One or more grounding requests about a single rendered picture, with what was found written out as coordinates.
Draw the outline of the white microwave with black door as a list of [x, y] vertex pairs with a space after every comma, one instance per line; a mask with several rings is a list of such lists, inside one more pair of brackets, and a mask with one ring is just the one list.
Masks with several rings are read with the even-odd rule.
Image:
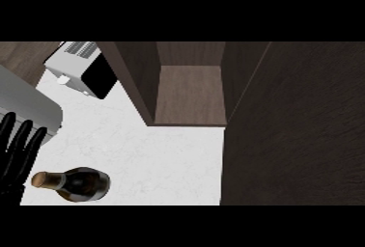
[[86, 96], [106, 99], [117, 77], [94, 41], [66, 41], [45, 67], [58, 77], [58, 83]]

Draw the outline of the dark brown cabinet door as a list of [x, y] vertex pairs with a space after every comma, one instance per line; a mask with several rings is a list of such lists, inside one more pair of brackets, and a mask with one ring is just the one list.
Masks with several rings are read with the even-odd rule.
[[274, 42], [224, 132], [222, 204], [365, 206], [365, 42]]

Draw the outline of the brown wooden cabinet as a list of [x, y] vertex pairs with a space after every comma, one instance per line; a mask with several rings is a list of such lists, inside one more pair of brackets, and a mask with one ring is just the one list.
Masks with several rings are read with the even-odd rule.
[[147, 125], [228, 124], [267, 41], [101, 41], [98, 46]]

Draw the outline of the dark wine bottle with cork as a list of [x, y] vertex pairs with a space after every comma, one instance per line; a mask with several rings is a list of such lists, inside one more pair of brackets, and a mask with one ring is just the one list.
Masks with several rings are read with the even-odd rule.
[[107, 195], [110, 184], [109, 174], [89, 167], [63, 173], [39, 172], [32, 178], [35, 187], [55, 190], [75, 203], [100, 200]]

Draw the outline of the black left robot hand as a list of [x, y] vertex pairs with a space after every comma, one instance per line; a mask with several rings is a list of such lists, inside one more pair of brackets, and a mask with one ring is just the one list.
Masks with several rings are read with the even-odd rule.
[[48, 128], [41, 127], [30, 136], [33, 120], [26, 120], [11, 137], [15, 123], [17, 113], [10, 112], [0, 122], [0, 207], [21, 204], [24, 183], [48, 134]]

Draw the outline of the grey rounded appliance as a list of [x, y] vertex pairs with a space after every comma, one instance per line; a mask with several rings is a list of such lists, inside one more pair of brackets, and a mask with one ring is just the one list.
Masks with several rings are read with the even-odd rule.
[[41, 127], [47, 127], [48, 134], [42, 142], [42, 144], [47, 144], [57, 136], [61, 128], [61, 106], [0, 65], [0, 122], [10, 112], [17, 113], [17, 122], [11, 137], [15, 137], [23, 122], [33, 120], [30, 137]]

